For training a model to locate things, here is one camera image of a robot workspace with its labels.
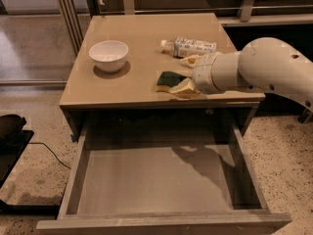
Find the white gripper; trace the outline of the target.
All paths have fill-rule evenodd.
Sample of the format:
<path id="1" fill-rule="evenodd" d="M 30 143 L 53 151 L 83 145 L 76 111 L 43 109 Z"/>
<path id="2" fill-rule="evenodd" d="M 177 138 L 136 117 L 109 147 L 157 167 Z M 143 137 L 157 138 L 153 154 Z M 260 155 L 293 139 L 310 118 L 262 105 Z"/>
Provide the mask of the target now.
<path id="1" fill-rule="evenodd" d="M 215 54 L 192 55 L 179 61 L 183 67 L 193 69 L 192 79 L 185 78 L 178 85 L 172 87 L 169 92 L 176 95 L 221 94 L 222 90 L 213 81 L 213 65 L 221 56 L 220 52 Z"/>

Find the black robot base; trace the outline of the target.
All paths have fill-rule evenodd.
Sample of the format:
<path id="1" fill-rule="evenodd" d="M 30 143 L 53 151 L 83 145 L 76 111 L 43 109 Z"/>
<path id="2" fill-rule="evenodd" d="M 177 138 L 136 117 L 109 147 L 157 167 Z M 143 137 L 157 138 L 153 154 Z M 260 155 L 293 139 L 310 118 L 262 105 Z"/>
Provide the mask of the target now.
<path id="1" fill-rule="evenodd" d="M 0 187 L 34 134 L 32 130 L 23 130 L 25 125 L 25 118 L 18 115 L 0 117 Z"/>

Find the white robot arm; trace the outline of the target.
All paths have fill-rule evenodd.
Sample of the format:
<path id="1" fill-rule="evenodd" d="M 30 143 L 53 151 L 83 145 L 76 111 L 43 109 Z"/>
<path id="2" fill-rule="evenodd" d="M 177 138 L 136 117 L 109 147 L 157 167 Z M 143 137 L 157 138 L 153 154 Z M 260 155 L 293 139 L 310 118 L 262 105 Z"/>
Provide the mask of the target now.
<path id="1" fill-rule="evenodd" d="M 258 38 L 243 50 L 196 59 L 191 76 L 170 92 L 179 96 L 226 91 L 273 93 L 313 111 L 313 62 L 288 43 Z"/>

